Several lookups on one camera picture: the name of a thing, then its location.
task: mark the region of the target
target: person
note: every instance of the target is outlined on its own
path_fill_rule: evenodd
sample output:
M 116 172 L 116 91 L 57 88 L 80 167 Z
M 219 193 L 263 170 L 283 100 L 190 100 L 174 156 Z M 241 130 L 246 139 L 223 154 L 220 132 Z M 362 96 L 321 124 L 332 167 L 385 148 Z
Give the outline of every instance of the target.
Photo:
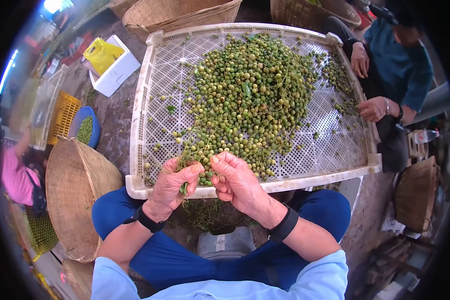
M 359 41 L 335 16 L 323 23 L 323 32 L 343 41 L 343 51 L 367 98 L 360 115 L 376 123 L 384 172 L 401 172 L 408 163 L 408 146 L 400 122 L 410 123 L 420 112 L 433 80 L 430 57 L 420 41 L 420 29 L 403 1 L 387 0 L 394 16 L 378 17 Z
M 14 147 L 4 149 L 2 183 L 10 199 L 29 206 L 31 213 L 39 217 L 47 211 L 47 200 L 42 188 L 45 186 L 44 167 L 47 160 L 36 159 L 34 149 L 29 147 L 31 138 L 29 125 Z
M 127 275 L 130 266 L 158 291 L 148 299 L 344 299 L 348 267 L 338 241 L 350 221 L 348 200 L 333 190 L 297 190 L 286 206 L 264 191 L 244 160 L 222 152 L 210 161 L 220 174 L 212 177 L 218 198 L 269 229 L 270 240 L 241 258 L 217 261 L 154 232 L 180 206 L 180 186 L 188 182 L 186 195 L 191 196 L 204 171 L 195 162 L 174 172 L 173 158 L 142 206 L 125 188 L 93 205 L 93 224 L 104 241 L 91 298 L 139 299 Z M 146 218 L 137 220 L 138 215 Z
M 56 25 L 57 33 L 62 33 L 68 24 L 75 18 L 75 7 L 70 6 L 64 9 L 59 9 L 52 15 L 52 22 Z

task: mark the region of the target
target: yellow plastic crate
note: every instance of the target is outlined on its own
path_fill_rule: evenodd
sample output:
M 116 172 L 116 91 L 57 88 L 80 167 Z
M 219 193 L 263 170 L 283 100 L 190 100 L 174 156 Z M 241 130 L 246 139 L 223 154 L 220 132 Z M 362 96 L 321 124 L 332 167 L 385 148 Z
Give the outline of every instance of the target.
M 60 91 L 54 108 L 54 125 L 50 126 L 47 144 L 55 145 L 59 141 L 59 135 L 68 137 L 70 125 L 77 111 L 82 107 L 82 102 L 72 95 Z

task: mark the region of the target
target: wrist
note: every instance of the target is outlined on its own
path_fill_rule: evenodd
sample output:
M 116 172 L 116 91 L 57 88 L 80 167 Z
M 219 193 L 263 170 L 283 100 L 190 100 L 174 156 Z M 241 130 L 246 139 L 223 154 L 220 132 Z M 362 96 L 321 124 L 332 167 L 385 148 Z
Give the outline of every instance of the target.
M 390 107 L 389 115 L 398 118 L 398 115 L 400 114 L 400 106 L 398 105 L 398 103 L 388 99 L 388 105 Z
M 263 192 L 265 197 L 260 200 L 262 205 L 257 209 L 255 219 L 260 225 L 268 230 L 275 228 L 287 215 L 288 209 L 276 199 Z
M 141 208 L 144 214 L 155 223 L 167 221 L 173 212 L 170 207 L 161 205 L 160 203 L 153 201 L 153 199 L 145 201 Z
M 356 41 L 353 43 L 352 48 L 353 49 L 355 49 L 355 48 L 365 49 L 365 45 L 363 45 L 363 43 L 360 41 Z

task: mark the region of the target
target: yellow plastic bag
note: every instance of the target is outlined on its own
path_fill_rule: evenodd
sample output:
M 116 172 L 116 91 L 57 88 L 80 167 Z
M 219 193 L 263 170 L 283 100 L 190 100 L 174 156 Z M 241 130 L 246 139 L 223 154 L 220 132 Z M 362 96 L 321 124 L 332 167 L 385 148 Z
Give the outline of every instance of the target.
M 107 43 L 101 38 L 96 38 L 83 53 L 90 61 L 98 75 L 103 73 L 123 54 L 125 50 L 119 46 Z

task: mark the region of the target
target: wrinkled hand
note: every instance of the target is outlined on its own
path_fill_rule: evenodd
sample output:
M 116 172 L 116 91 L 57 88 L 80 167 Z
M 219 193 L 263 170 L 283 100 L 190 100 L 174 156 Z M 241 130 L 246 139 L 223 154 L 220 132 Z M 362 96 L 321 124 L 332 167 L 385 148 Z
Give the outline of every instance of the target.
M 378 96 L 360 102 L 358 110 L 360 111 L 360 116 L 365 120 L 369 122 L 378 122 L 387 113 L 387 102 L 385 101 L 385 97 Z
M 355 74 L 360 78 L 368 77 L 370 58 L 365 46 L 361 42 L 355 42 L 353 45 L 352 57 L 350 63 Z
M 243 159 L 232 153 L 222 152 L 212 156 L 210 162 L 213 170 L 220 174 L 211 178 L 220 200 L 231 201 L 237 210 L 266 228 L 273 228 L 283 219 L 284 206 L 264 191 Z M 277 204 L 278 209 L 274 210 L 273 207 Z
M 179 172 L 175 172 L 176 169 L 177 158 L 169 159 L 163 164 L 153 192 L 145 202 L 146 205 L 144 204 L 143 210 L 149 218 L 151 214 L 159 215 L 158 219 L 167 219 L 182 203 L 183 194 L 180 193 L 180 186 L 188 183 L 186 196 L 192 196 L 198 185 L 199 174 L 205 171 L 204 167 L 196 161 Z

